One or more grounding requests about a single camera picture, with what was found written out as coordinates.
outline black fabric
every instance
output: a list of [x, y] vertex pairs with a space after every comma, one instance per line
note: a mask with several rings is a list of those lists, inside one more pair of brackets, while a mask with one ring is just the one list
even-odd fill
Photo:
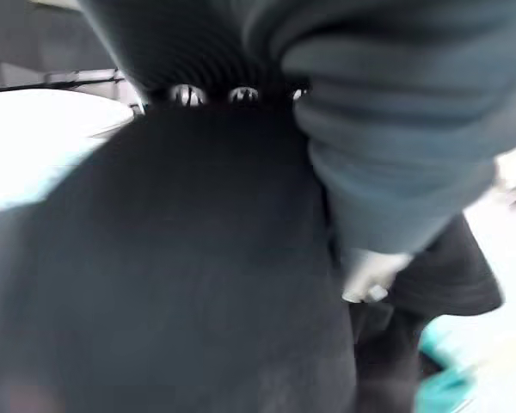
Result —
[[290, 110], [157, 110], [37, 206], [2, 394], [28, 380], [70, 413], [351, 412], [351, 324]]
[[207, 1], [81, 0], [80, 4], [119, 67], [150, 102], [169, 88], [191, 84], [210, 100], [227, 102], [239, 86], [278, 98], [295, 89], [271, 65], [249, 59], [238, 33]]
[[497, 281], [464, 215], [398, 274], [390, 302], [429, 317], [474, 316], [502, 305]]
[[[258, 51], [264, 45], [274, 44], [277, 38], [286, 38], [281, 42], [280, 50], [287, 48], [292, 40], [308, 33], [305, 28], [327, 27], [325, 22], [329, 19], [335, 20], [337, 15], [344, 16], [342, 12], [364, 7], [361, 2], [333, 1], [328, 8], [322, 9], [321, 4], [311, 0], [268, 3], [245, 0], [230, 3], [229, 7], [223, 0], [167, 3], [154, 0], [82, 1], [121, 69], [153, 102], [163, 100], [173, 83], [194, 84], [218, 96], [219, 100], [225, 100], [229, 88], [240, 85], [271, 88], [278, 92], [290, 89], [289, 81], [280, 75], [276, 64]], [[313, 17], [308, 6], [320, 9], [321, 13]], [[243, 27], [247, 26], [248, 31], [244, 31]], [[260, 65], [245, 54], [242, 43], [262, 58]], [[229, 57], [216, 52], [220, 46]], [[265, 62], [269, 62], [267, 69], [262, 66]], [[351, 224], [352, 217], [346, 218]], [[458, 243], [444, 244], [442, 249], [434, 243], [433, 248], [397, 277], [392, 295], [398, 306], [435, 316], [480, 314], [501, 304], [495, 279], [464, 218], [460, 216], [450, 227], [449, 232], [460, 234], [457, 235]], [[458, 254], [459, 249], [463, 249], [462, 255]]]
[[350, 305], [359, 413], [410, 413], [421, 381], [421, 332], [431, 318], [388, 303]]

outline gray sleeve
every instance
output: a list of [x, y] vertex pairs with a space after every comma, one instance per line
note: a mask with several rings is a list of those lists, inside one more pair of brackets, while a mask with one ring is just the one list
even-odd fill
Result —
[[422, 250], [516, 146], [516, 0], [215, 3], [309, 79], [295, 116], [344, 250]]

